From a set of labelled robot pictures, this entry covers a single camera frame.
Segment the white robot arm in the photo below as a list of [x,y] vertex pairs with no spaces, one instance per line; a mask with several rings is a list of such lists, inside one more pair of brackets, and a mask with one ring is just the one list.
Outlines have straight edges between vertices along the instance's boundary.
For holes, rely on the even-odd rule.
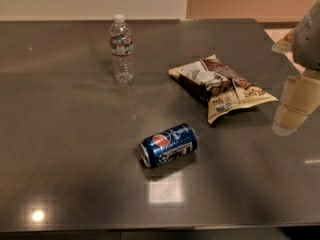
[[320,70],[320,0],[298,25],[273,44],[275,53],[291,53],[293,61],[306,68]]

